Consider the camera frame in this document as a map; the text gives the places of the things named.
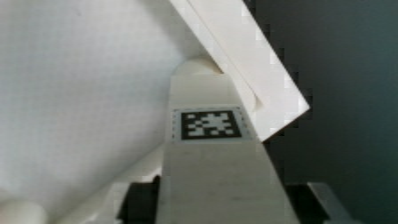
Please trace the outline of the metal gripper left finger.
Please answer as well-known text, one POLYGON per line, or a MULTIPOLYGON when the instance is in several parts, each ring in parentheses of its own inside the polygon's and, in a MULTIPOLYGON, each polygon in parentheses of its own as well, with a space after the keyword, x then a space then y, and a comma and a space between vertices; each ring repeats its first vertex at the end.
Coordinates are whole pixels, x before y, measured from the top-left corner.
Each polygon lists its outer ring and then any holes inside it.
POLYGON ((120 224, 116 215, 127 188, 127 182, 111 183, 70 214, 58 220, 58 224, 120 224))

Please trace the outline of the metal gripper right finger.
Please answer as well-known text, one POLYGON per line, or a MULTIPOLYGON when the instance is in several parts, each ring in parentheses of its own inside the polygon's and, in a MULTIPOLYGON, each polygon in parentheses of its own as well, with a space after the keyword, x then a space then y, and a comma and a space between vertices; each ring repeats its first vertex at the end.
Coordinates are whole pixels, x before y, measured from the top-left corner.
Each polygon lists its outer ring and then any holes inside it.
POLYGON ((328 216, 321 224, 363 224, 351 217, 330 186, 323 182, 308 182, 307 186, 328 216))

